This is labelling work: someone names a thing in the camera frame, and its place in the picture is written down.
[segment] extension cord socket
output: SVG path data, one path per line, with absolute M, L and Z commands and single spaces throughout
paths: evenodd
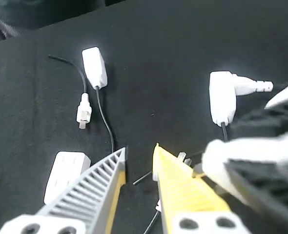
M 91 165 L 91 160 L 81 152 L 60 151 L 56 154 L 48 179 L 44 203 L 51 203 L 69 184 Z

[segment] black fabric surface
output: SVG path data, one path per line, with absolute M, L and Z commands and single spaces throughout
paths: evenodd
M 81 51 L 92 46 L 107 65 L 103 104 L 117 148 L 129 146 L 132 182 L 151 169 L 156 142 L 191 154 L 222 137 L 210 116 L 211 71 L 288 80 L 288 0 L 129 0 L 0 42 L 0 227 L 43 205 L 58 151 L 85 152 L 92 163 L 110 153 L 94 90 L 89 86 L 93 113 L 82 131 L 80 77 L 46 57 L 82 67 Z M 238 97 L 237 117 L 272 96 Z M 113 233 L 142 233 L 157 200 L 154 182 L 125 185 Z M 228 202 L 252 233 L 269 232 L 250 209 Z M 161 231 L 159 222 L 152 234 Z

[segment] power plug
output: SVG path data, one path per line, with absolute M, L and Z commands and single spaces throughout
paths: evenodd
M 239 77 L 229 71 L 211 72 L 209 80 L 209 98 L 212 121 L 221 127 L 233 121 L 236 111 L 236 96 L 254 92 L 271 92 L 273 83 L 255 81 Z
M 86 124 L 90 122 L 92 114 L 92 107 L 89 102 L 89 95 L 83 93 L 81 95 L 81 102 L 77 110 L 77 122 L 79 123 L 80 129 L 85 129 Z

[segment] white power plug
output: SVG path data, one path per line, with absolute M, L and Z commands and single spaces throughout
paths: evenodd
M 98 47 L 83 50 L 82 58 L 86 77 L 93 89 L 105 87 L 107 85 L 107 73 Z
M 44 203 L 49 204 L 53 201 L 70 183 L 87 170 L 90 165 L 91 160 L 84 153 L 58 152 L 46 185 Z
M 223 122 L 227 126 L 235 115 L 236 96 L 271 92 L 272 89 L 270 81 L 255 81 L 228 71 L 211 72 L 209 98 L 212 121 L 220 127 Z
M 89 95 L 83 93 L 77 110 L 77 122 L 79 123 L 80 129 L 85 129 L 86 124 L 91 120 L 91 114 L 92 107 L 90 106 Z

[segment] white plastic casing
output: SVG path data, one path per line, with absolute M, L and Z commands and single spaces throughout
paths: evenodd
M 107 85 L 107 73 L 105 63 L 98 47 L 82 51 L 84 71 L 93 89 L 99 89 Z
M 233 121 L 236 111 L 236 94 L 231 72 L 212 72 L 209 81 L 210 111 L 212 121 L 221 127 Z
M 212 121 L 220 127 L 222 122 L 227 126 L 235 115 L 236 96 L 271 92 L 272 89 L 271 81 L 255 81 L 228 71 L 211 72 L 209 97 Z
M 90 106 L 89 95 L 87 93 L 83 93 L 81 95 L 81 102 L 77 110 L 77 122 L 79 123 L 80 129 L 85 129 L 86 124 L 88 124 L 91 120 L 91 115 L 92 107 Z
M 0 234 L 58 234 L 67 232 L 68 228 L 76 230 L 76 234 L 86 234 L 85 224 L 78 219 L 22 214 L 7 221 L 0 229 Z
M 91 160 L 81 152 L 61 151 L 56 154 L 48 179 L 44 203 L 53 201 L 71 182 L 91 165 Z

